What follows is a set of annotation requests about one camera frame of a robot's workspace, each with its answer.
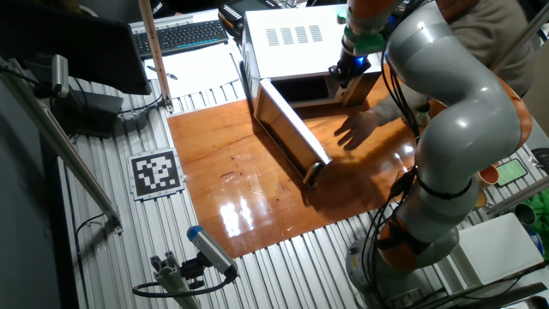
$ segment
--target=wooden board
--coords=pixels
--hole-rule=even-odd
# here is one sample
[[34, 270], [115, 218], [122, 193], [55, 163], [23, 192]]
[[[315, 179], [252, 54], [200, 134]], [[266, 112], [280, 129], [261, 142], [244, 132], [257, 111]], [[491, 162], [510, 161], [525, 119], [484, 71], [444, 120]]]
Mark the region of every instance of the wooden board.
[[[378, 81], [363, 108], [386, 93]], [[247, 101], [168, 119], [198, 222], [234, 258], [381, 206], [413, 164], [413, 135], [400, 120], [346, 153], [334, 131], [356, 110], [298, 112], [334, 159], [316, 189], [301, 184]]]

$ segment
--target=computer monitor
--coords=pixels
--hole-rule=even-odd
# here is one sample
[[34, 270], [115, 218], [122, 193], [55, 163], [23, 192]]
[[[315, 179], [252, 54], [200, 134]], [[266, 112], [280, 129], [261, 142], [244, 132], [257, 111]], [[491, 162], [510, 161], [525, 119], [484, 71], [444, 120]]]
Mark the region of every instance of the computer monitor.
[[69, 75], [126, 94], [150, 94], [128, 24], [21, 0], [0, 1], [0, 56], [39, 64], [58, 54]]

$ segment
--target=person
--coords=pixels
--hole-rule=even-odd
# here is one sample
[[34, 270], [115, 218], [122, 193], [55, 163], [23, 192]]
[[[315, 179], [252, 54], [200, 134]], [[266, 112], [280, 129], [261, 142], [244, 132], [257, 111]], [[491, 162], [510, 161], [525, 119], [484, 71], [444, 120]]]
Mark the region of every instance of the person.
[[[490, 67], [512, 40], [527, 26], [516, 0], [437, 0], [438, 7], [457, 39], [486, 67]], [[521, 97], [533, 80], [534, 47], [529, 40], [499, 71], [504, 80]], [[429, 97], [402, 84], [410, 108], [416, 109]], [[390, 96], [366, 112], [349, 117], [335, 135], [346, 132], [338, 142], [347, 151], [356, 149], [378, 127], [401, 116]]]

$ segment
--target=orange cup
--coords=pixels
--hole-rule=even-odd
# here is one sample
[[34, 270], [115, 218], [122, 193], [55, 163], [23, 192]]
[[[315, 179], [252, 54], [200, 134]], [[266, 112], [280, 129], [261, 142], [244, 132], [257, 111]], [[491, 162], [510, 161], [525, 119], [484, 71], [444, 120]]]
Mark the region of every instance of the orange cup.
[[479, 189], [484, 190], [491, 185], [495, 185], [499, 180], [499, 172], [495, 166], [489, 166], [475, 174], [479, 183]]

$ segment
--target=keyboard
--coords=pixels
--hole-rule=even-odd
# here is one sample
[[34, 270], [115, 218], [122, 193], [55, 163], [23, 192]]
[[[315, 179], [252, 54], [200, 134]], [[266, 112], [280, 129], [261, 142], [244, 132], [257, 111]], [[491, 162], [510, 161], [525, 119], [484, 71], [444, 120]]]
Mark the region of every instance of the keyboard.
[[[229, 40], [218, 21], [195, 22], [187, 25], [156, 30], [162, 55], [188, 52]], [[146, 33], [134, 34], [141, 58], [153, 56]]]

